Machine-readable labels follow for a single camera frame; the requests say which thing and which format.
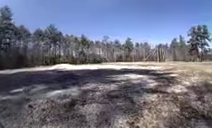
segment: tree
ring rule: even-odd
[[[187,60],[187,45],[185,43],[185,39],[183,36],[179,36],[179,56],[180,61],[186,61]]]
[[[199,58],[201,58],[202,61],[203,52],[206,47],[209,46],[209,42],[212,41],[208,27],[206,25],[193,26],[189,30],[188,36],[190,37],[188,43],[191,46],[189,53],[191,55],[196,54]]]
[[[177,38],[174,38],[170,44],[170,53],[172,55],[172,60],[177,61],[177,49],[178,49],[178,41]]]
[[[133,47],[132,39],[128,37],[124,44],[124,50],[125,50],[126,58],[128,60],[130,60],[130,58],[131,58],[131,53],[132,53],[133,49],[134,49],[134,47]]]
[[[50,58],[48,60],[48,64],[56,64],[59,60],[60,56],[60,41],[62,40],[62,32],[60,32],[55,25],[49,25],[45,31],[45,45],[48,47],[48,54]]]

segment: tree line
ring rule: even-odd
[[[192,27],[189,40],[183,36],[170,44],[152,47],[148,42],[91,40],[85,35],[63,34],[54,25],[29,31],[16,25],[8,6],[0,8],[0,69],[20,68],[57,63],[86,64],[135,61],[195,61],[211,41],[206,25]]]

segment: clearing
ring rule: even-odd
[[[212,62],[0,71],[0,128],[212,128]]]

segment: ground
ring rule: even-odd
[[[0,128],[212,128],[212,63],[0,71]]]

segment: blue sky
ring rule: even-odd
[[[49,24],[91,39],[170,43],[191,26],[206,24],[212,33],[212,0],[0,0],[14,21],[30,30]]]

